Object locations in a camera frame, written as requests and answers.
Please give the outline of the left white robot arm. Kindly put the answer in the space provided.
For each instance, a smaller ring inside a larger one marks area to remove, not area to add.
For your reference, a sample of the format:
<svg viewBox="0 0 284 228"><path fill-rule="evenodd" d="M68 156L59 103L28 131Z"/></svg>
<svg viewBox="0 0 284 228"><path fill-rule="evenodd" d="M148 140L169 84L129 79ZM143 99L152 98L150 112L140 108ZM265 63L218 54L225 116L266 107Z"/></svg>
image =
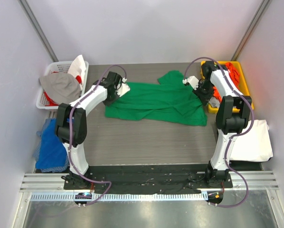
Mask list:
<svg viewBox="0 0 284 228"><path fill-rule="evenodd" d="M116 72L94 82L91 88L70 104L62 103L57 110L55 135L66 149L70 171L76 174L75 185L85 190L91 184L86 175L89 164L85 157L84 141L87 137L87 116L100 103L108 106L118 100L130 89L127 78Z"/></svg>

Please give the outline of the green t-shirt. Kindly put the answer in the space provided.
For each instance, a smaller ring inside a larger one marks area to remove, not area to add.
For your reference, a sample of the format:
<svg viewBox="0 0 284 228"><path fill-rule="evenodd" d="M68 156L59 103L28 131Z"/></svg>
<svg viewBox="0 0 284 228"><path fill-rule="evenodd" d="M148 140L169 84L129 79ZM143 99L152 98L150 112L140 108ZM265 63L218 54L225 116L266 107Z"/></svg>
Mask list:
<svg viewBox="0 0 284 228"><path fill-rule="evenodd" d="M180 71L172 70L158 78L157 84L129 82L130 91L105 108L105 117L206 126L203 105L183 79Z"/></svg>

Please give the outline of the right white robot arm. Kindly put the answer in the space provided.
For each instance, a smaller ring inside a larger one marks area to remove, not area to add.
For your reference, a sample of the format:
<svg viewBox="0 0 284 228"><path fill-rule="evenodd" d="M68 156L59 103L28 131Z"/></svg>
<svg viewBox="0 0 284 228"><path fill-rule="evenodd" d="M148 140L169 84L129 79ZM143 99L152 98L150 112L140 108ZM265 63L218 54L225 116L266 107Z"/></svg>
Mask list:
<svg viewBox="0 0 284 228"><path fill-rule="evenodd" d="M218 141L209 161L204 181L214 188L228 179L229 160L237 137L247 127L252 109L252 99L244 96L235 86L225 65L215 61L205 61L201 65L203 78L199 80L195 95L203 105L209 103L216 88L222 98L216 113Z"/></svg>

